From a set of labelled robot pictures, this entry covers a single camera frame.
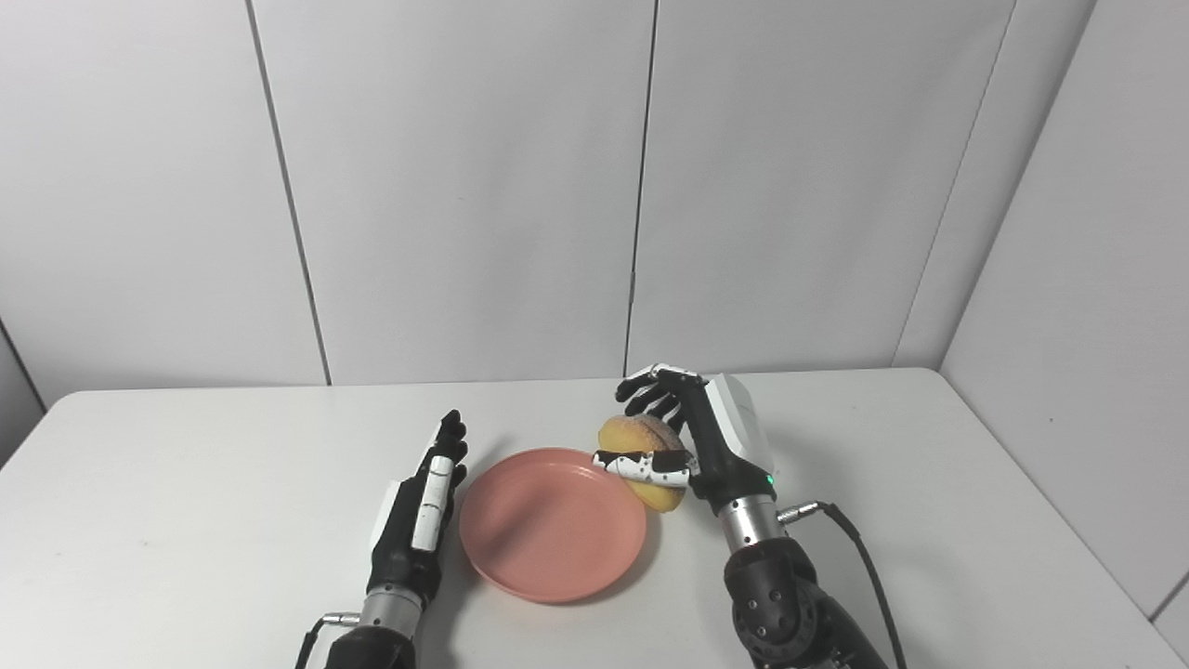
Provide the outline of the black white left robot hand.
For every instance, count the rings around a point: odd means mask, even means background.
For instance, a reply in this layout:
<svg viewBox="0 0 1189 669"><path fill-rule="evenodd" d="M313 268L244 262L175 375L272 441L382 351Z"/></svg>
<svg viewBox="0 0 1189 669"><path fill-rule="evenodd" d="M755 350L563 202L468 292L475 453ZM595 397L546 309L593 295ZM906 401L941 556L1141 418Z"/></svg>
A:
<svg viewBox="0 0 1189 669"><path fill-rule="evenodd" d="M371 550L369 591L392 587L411 592L427 607L442 581L440 544L455 509L457 490L467 476L466 427L455 410L442 416L413 476L395 498Z"/></svg>

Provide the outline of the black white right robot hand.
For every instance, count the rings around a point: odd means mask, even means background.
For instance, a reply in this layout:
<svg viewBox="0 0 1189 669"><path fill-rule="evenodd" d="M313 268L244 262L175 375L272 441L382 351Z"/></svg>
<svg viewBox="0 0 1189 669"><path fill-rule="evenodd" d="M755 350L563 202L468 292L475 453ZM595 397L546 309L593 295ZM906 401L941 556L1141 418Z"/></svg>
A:
<svg viewBox="0 0 1189 669"><path fill-rule="evenodd" d="M713 513L776 496L765 429L738 378L655 362L624 377L615 399L623 414L599 428L592 463L653 511L675 511L688 492Z"/></svg>

